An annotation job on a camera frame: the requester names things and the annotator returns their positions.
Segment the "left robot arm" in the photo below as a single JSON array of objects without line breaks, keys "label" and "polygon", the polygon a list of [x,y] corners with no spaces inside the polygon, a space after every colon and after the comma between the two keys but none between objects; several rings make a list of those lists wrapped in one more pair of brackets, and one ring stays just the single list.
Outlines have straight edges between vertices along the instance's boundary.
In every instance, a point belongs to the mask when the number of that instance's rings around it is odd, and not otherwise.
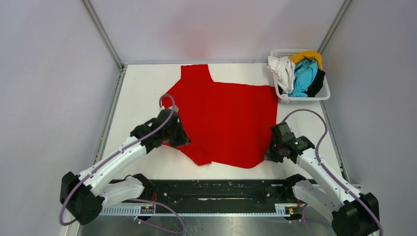
[{"label": "left robot arm", "polygon": [[103,208],[130,199],[147,202],[153,190],[144,183],[146,178],[128,177],[117,183],[111,181],[134,161],[164,143],[176,148],[190,142],[176,107],[162,107],[157,117],[136,126],[109,156],[79,174],[68,172],[62,177],[60,224],[68,226],[77,221],[86,225]]}]

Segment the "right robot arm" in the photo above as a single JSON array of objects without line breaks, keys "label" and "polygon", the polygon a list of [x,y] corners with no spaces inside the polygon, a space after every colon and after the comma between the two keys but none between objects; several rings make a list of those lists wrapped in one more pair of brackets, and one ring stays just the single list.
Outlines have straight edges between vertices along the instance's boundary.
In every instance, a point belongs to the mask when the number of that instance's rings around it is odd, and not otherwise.
[{"label": "right robot arm", "polygon": [[318,147],[305,136],[296,137],[286,122],[271,127],[265,160],[282,163],[289,159],[317,183],[295,174],[285,179],[284,200],[300,200],[330,222],[338,236],[368,236],[382,233],[379,202],[372,193],[363,194],[331,170],[319,155]]}]

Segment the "red t-shirt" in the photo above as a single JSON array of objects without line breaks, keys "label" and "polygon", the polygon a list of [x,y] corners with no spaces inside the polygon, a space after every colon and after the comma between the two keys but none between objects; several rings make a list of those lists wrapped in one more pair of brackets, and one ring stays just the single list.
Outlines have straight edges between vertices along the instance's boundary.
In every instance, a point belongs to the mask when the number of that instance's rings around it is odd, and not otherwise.
[{"label": "red t-shirt", "polygon": [[271,86],[216,82],[206,64],[184,65],[162,104],[176,105],[190,144],[179,150],[195,164],[253,168],[263,162],[278,98]]}]

